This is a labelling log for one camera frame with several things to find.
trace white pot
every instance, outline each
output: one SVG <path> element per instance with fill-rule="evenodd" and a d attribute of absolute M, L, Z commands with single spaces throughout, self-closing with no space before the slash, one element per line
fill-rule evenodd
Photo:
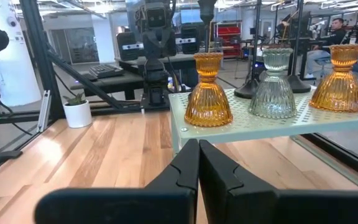
<path fill-rule="evenodd" d="M 86 103 L 76 106 L 63 105 L 68 126 L 71 128 L 82 128 L 92 123 L 91 107 L 87 100 Z"/>

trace keyboard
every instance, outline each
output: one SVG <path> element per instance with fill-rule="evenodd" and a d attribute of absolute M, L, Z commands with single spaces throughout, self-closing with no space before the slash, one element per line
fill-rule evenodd
<path fill-rule="evenodd" d="M 122 68 L 108 64 L 93 66 L 89 69 L 89 72 L 97 78 L 116 77 L 124 74 Z"/>

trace white column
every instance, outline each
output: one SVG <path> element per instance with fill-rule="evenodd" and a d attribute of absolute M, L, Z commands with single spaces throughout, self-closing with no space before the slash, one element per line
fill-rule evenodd
<path fill-rule="evenodd" d="M 252 35 L 250 34 L 249 29 L 254 28 L 254 26 L 255 26 L 254 10 L 250 10 L 250 9 L 247 10 L 247 9 L 243 8 L 241 10 L 241 19 L 242 19 L 241 39 L 242 40 L 251 39 Z"/>
<path fill-rule="evenodd" d="M 98 55 L 100 63 L 114 62 L 114 44 L 112 36 L 112 27 L 110 26 L 110 18 L 102 19 L 92 15 L 92 24 L 94 35 L 96 37 L 96 46 L 98 47 Z"/>
<path fill-rule="evenodd" d="M 9 45 L 0 52 L 0 100 L 7 106 L 39 101 L 40 89 L 10 0 L 0 0 L 0 29 L 9 36 Z"/>

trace metal shelf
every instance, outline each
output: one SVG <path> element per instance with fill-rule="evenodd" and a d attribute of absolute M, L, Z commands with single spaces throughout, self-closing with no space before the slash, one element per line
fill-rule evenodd
<path fill-rule="evenodd" d="M 309 107 L 310 93 L 295 94 L 298 114 L 289 119 L 268 119 L 248 112 L 250 100 L 234 96 L 234 89 L 225 90 L 233 114 L 233 122 L 217 128 L 201 128 L 185 122 L 187 93 L 169 95 L 172 119 L 172 142 L 175 152 L 191 138 L 211 143 L 273 138 L 296 134 L 344 131 L 358 128 L 358 113 L 335 113 Z"/>

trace ceiling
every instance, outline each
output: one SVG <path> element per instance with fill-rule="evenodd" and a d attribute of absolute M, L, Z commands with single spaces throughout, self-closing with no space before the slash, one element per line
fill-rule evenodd
<path fill-rule="evenodd" d="M 12 1 L 17 8 L 18 15 L 22 10 L 19 0 Z M 125 11 L 125 0 L 37 0 L 42 16 L 58 16 L 60 14 L 83 14 L 95 13 L 103 16 L 104 13 L 112 11 Z M 254 7 L 257 0 L 218 0 L 215 7 L 220 11 L 234 7 Z M 297 1 L 274 1 L 262 0 L 262 9 L 275 11 L 296 8 Z M 312 11 L 313 14 L 340 14 L 358 11 L 358 0 L 304 0 L 304 10 Z M 198 7 L 197 0 L 177 0 L 177 9 Z"/>

